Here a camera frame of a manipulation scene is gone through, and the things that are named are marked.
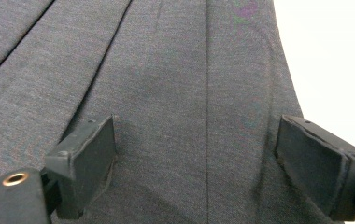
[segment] gray wool fabric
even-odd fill
[[[51,0],[0,1],[0,64],[51,3]]]
[[[302,113],[272,1],[55,1],[0,66],[0,174],[101,114],[111,184],[56,223],[332,223],[274,156]]]

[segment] white background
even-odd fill
[[[305,118],[355,146],[355,1],[274,4]]]

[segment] seam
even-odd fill
[[[208,154],[208,143],[209,143],[209,21],[207,12],[209,10],[208,1],[205,1],[205,24],[206,24],[206,223],[209,223],[209,154]]]

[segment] fabric fold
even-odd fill
[[[206,223],[206,1],[134,1],[78,123],[114,114],[111,185],[78,223]]]
[[[52,3],[52,0],[0,1],[0,64]]]
[[[0,174],[41,168],[130,1],[57,1],[0,67]]]

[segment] metal grommet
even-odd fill
[[[14,175],[10,175],[9,177],[3,180],[3,185],[7,187],[18,185],[25,181],[28,176],[29,175],[27,173],[16,173]]]

